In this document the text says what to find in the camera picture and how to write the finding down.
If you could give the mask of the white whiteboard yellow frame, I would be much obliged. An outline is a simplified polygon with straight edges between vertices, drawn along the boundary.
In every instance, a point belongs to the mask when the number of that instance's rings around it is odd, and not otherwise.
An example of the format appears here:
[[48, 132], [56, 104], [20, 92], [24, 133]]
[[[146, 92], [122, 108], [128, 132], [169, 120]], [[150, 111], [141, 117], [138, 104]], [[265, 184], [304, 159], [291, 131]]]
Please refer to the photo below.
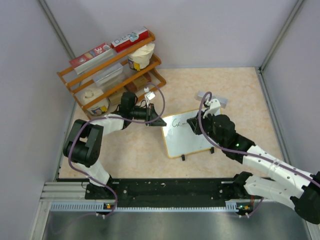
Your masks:
[[193, 109], [162, 118], [167, 123], [167, 126], [162, 127], [162, 135], [169, 158], [178, 158], [181, 155], [186, 156], [202, 151], [210, 152], [210, 148], [214, 147], [202, 134], [194, 134], [189, 124], [181, 125], [181, 123], [186, 123], [187, 119], [195, 117], [197, 113], [198, 110]]

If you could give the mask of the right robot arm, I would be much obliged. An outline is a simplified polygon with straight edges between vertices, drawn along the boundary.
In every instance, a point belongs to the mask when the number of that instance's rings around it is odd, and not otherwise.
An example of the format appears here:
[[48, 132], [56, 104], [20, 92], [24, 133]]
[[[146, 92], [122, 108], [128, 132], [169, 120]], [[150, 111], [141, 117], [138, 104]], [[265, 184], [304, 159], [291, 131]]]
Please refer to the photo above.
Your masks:
[[293, 209], [302, 219], [320, 223], [320, 174], [300, 170], [270, 155], [252, 140], [236, 132], [225, 114], [198, 113], [187, 119], [196, 135], [203, 135], [229, 159], [255, 168], [267, 179], [240, 173], [233, 180], [233, 192], [239, 198], [259, 196]]

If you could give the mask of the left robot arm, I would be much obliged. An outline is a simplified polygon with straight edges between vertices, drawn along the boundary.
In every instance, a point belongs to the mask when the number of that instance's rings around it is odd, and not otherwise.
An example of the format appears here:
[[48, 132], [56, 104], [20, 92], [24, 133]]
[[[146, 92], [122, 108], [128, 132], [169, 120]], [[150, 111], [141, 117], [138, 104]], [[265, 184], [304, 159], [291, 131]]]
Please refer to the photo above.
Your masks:
[[133, 92], [125, 92], [115, 111], [92, 120], [76, 120], [63, 146], [63, 155], [68, 158], [69, 166], [83, 174], [89, 183], [96, 187], [102, 198], [117, 194], [111, 183], [112, 177], [102, 166], [99, 156], [103, 137], [126, 129], [131, 123], [145, 124], [149, 127], [165, 127], [167, 123], [161, 118], [166, 102], [161, 93], [162, 110], [157, 114], [155, 106], [150, 103], [153, 92], [145, 94], [145, 105], [137, 105], [137, 96]]

